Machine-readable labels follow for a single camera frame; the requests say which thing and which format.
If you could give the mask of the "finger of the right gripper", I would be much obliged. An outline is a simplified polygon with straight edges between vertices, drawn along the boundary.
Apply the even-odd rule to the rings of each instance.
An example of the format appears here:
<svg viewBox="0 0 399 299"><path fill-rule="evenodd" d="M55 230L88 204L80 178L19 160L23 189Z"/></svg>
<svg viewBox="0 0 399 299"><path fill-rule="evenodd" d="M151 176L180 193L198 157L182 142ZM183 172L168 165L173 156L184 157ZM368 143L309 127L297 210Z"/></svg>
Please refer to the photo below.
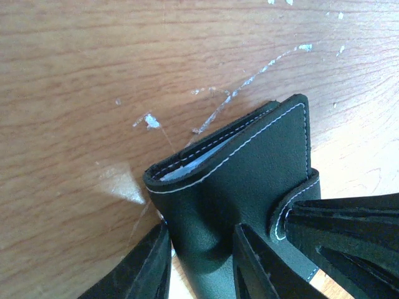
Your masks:
<svg viewBox="0 0 399 299"><path fill-rule="evenodd" d="M284 228L354 298L398 298L398 194L297 201Z"/></svg>

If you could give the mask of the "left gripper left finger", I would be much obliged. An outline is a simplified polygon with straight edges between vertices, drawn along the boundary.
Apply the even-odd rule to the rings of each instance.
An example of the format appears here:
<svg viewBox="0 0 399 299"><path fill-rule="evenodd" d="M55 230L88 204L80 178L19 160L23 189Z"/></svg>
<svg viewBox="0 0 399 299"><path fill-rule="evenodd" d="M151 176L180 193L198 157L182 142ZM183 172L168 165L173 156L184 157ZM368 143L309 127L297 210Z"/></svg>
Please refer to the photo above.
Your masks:
<svg viewBox="0 0 399 299"><path fill-rule="evenodd" d="M171 240L167 225L157 224L104 278L80 298L168 298Z"/></svg>

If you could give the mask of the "black card holder wallet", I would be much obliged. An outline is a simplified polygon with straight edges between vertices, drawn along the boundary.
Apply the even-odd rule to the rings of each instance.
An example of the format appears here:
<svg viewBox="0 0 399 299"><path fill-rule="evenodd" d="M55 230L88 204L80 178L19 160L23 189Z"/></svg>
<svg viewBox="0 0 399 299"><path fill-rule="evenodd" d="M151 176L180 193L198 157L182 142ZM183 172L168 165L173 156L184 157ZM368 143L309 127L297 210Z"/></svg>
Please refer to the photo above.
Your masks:
<svg viewBox="0 0 399 299"><path fill-rule="evenodd" d="M295 94L269 102L143 175L198 298L234 298L233 231L249 225L300 277L317 266L275 233L278 206L320 198L310 159L309 103Z"/></svg>

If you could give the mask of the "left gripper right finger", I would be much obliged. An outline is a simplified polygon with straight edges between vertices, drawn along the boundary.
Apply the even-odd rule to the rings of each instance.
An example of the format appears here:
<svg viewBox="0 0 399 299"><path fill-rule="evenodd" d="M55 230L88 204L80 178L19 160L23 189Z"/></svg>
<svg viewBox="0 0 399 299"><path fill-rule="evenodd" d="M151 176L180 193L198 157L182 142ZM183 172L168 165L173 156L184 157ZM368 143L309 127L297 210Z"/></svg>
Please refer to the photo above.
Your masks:
<svg viewBox="0 0 399 299"><path fill-rule="evenodd" d="M237 298L325 298L246 224L234 227L233 272Z"/></svg>

